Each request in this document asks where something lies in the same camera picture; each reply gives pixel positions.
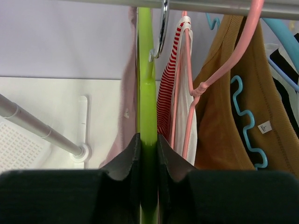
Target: light blue wavy hanger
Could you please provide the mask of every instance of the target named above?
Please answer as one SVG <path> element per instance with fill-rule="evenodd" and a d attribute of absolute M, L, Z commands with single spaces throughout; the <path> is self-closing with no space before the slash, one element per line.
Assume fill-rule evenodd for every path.
<path fill-rule="evenodd" d="M 218 17 L 216 17 L 215 19 L 213 19 L 213 21 L 211 21 L 211 17 L 209 13 L 206 13 L 206 20 L 207 23 L 210 27 L 210 30 L 213 30 L 215 28 L 215 25 L 217 24 L 217 30 L 219 29 L 220 26 L 220 19 Z"/>
<path fill-rule="evenodd" d="M 282 43 L 297 72 L 299 72 L 299 43 L 289 28 L 279 19 L 263 18 L 273 33 Z"/>
<path fill-rule="evenodd" d="M 256 170 L 258 170 L 259 168 L 266 168 L 268 166 L 268 159 L 267 159 L 267 156 L 265 154 L 265 152 L 260 149 L 260 148 L 252 148 L 251 147 L 251 144 L 250 144 L 250 141 L 249 141 L 249 138 L 248 138 L 248 135 L 247 135 L 247 131 L 251 128 L 254 127 L 255 125 L 255 120 L 254 120 L 254 116 L 252 114 L 252 112 L 250 110 L 245 110 L 245 111 L 240 111 L 240 108 L 239 108 L 239 105 L 238 105 L 238 102 L 237 102 L 237 96 L 242 92 L 243 90 L 243 82 L 242 82 L 242 79 L 240 76 L 234 76 L 230 83 L 232 84 L 234 81 L 238 81 L 239 83 L 239 88 L 238 90 L 233 94 L 233 102 L 234 102 L 234 105 L 235 105 L 235 109 L 238 113 L 239 116 L 244 116 L 244 115 L 248 115 L 249 118 L 250 118 L 250 124 L 249 125 L 246 125 L 244 128 L 243 128 L 243 135 L 244 135 L 244 139 L 245 139 L 245 142 L 246 142 L 246 146 L 248 148 L 249 151 L 251 152 L 254 152 L 254 153 L 259 153 L 263 159 L 263 163 L 256 163 L 254 164 L 254 167 L 256 168 Z"/>
<path fill-rule="evenodd" d="M 299 86 L 291 80 L 269 57 L 267 57 L 268 63 L 271 67 L 296 91 L 299 92 Z"/>

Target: yellow-green plastic strip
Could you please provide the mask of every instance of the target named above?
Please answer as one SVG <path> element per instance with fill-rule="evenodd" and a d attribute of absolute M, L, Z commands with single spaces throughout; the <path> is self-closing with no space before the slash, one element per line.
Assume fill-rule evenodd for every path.
<path fill-rule="evenodd" d="M 155 66 L 149 62 L 154 48 L 150 8 L 139 8 L 140 138 L 142 165 L 142 224 L 157 223 L 157 102 Z"/>

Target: metal hook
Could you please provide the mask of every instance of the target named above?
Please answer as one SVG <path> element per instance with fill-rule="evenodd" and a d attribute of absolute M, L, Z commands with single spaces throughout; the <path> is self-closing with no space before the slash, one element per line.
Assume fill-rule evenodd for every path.
<path fill-rule="evenodd" d="M 159 58 L 165 43 L 166 32 L 167 32 L 167 24 L 168 24 L 168 17 L 169 17 L 169 1 L 170 0 L 163 0 L 162 4 L 162 14 L 160 19 L 160 34 L 159 34 L 159 43 L 157 48 L 150 50 L 149 52 L 149 61 L 152 62 L 154 58 Z"/>

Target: clothing tag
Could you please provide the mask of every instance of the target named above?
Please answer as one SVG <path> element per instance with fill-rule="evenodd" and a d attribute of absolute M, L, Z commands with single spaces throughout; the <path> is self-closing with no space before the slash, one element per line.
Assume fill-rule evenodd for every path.
<path fill-rule="evenodd" d="M 125 118 L 129 118 L 129 109 L 128 109 L 128 108 L 126 108 L 124 117 L 125 117 Z"/>
<path fill-rule="evenodd" d="M 270 121 L 266 121 L 265 123 L 262 123 L 261 125 L 258 125 L 258 129 L 260 129 L 262 134 L 265 134 L 272 130 Z"/>

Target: red and white striped fabric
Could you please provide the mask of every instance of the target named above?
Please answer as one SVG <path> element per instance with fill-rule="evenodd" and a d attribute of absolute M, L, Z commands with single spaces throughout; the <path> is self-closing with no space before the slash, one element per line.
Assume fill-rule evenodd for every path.
<path fill-rule="evenodd" d="M 173 40 L 173 46 L 169 61 L 162 74 L 158 100 L 157 100 L 157 131 L 162 134 L 165 139 L 169 140 L 171 130 L 171 97 L 174 86 L 175 74 L 177 71 L 178 56 L 181 45 L 181 37 L 183 35 L 182 27 L 186 17 L 182 17 L 178 22 L 177 30 Z"/>

